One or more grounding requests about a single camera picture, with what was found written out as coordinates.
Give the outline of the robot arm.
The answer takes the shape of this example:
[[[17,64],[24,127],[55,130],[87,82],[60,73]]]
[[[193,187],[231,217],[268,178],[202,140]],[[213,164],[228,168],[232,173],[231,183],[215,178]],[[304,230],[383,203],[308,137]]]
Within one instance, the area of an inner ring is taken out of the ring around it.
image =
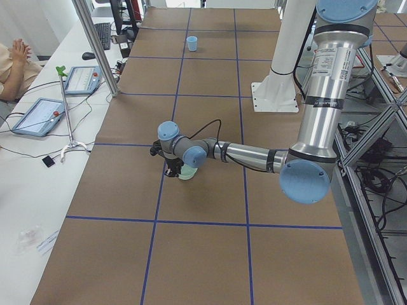
[[[258,172],[278,173],[280,188],[291,200],[303,204],[327,195],[336,164],[333,141],[343,109],[355,55],[373,34],[376,1],[288,1],[270,73],[252,84],[257,111],[296,110],[293,83],[306,25],[316,19],[317,45],[297,141],[286,150],[265,149],[218,138],[195,140],[179,131],[173,121],[158,127],[151,155],[163,157],[166,175],[177,177],[181,168],[202,166],[207,158],[234,162]]]

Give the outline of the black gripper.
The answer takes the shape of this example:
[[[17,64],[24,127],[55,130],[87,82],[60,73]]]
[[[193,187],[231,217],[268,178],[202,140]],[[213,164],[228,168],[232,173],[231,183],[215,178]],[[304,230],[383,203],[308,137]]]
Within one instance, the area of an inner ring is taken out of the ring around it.
[[[175,158],[175,159],[169,159],[166,158],[165,159],[168,168],[165,171],[165,175],[168,177],[173,177],[174,175],[176,177],[180,176],[181,174],[181,167],[184,165],[184,162],[182,161],[182,159],[180,158]]]

